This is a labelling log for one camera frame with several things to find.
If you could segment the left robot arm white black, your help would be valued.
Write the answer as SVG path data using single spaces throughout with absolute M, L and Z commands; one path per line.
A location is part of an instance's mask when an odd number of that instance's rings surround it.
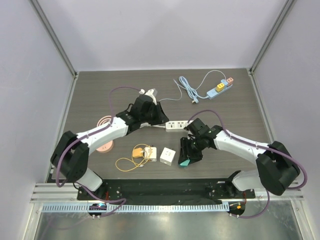
M 80 185 L 95 200 L 107 194 L 107 184 L 88 167 L 89 156 L 97 148 L 115 139 L 125 137 L 141 128 L 143 124 L 150 126 L 165 124 L 169 118 L 163 111 L 161 103 L 150 96 L 140 95 L 127 109 L 117 113 L 112 119 L 98 127 L 82 133 L 66 131 L 60 138 L 51 156 L 51 164 L 56 168 L 56 185 L 60 175 L 71 183 Z

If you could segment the yellow orange plug adapter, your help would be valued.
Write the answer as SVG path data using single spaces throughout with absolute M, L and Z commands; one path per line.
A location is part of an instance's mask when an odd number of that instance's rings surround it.
M 144 150 L 141 147 L 132 150 L 132 158 L 137 159 L 142 157 L 144 157 Z

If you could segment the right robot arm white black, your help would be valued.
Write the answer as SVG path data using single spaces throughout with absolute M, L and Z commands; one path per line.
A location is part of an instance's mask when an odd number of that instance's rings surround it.
M 199 118 L 184 129 L 188 136 L 180 139 L 179 166 L 187 167 L 201 161 L 206 148 L 232 153 L 256 166 L 255 170 L 240 170 L 231 176 L 231 182 L 225 185 L 226 194 L 231 198 L 258 188 L 281 196 L 301 173 L 286 147 L 278 141 L 271 144 L 252 141 L 219 125 L 209 127 Z

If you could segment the white cube socket plain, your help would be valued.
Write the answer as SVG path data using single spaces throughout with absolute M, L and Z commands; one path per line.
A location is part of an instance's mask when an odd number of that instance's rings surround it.
M 163 164 L 171 166 L 175 158 L 175 155 L 176 155 L 176 151 L 170 148 L 164 147 L 160 155 L 159 161 Z

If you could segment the white cube socket tiger sticker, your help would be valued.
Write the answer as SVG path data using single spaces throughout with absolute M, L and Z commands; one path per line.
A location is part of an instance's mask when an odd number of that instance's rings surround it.
M 154 146 L 146 146 L 143 150 L 143 157 L 149 162 L 157 161 L 157 148 Z

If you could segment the light blue power strip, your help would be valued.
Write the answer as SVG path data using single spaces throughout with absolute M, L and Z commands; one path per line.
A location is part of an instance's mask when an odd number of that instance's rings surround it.
M 211 90 L 209 90 L 206 93 L 206 97 L 209 100 L 212 100 L 215 97 L 217 97 L 218 95 L 224 93 L 226 90 L 230 89 L 232 86 L 233 86 L 232 84 L 227 85 L 227 84 L 224 84 L 224 83 L 221 82 L 215 88 L 212 88 Z

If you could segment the teal plug adapter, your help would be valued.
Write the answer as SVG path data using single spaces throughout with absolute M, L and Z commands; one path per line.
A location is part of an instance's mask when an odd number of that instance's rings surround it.
M 190 164 L 190 160 L 187 159 L 187 160 L 179 163 L 179 166 L 180 166 L 181 168 L 185 168 L 185 167 L 187 167 L 189 164 Z

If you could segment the white power strip green ports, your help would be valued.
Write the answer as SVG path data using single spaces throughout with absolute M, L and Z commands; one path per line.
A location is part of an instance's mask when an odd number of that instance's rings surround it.
M 187 127 L 192 121 L 187 120 L 173 120 L 165 123 L 166 132 L 186 132 L 185 127 Z

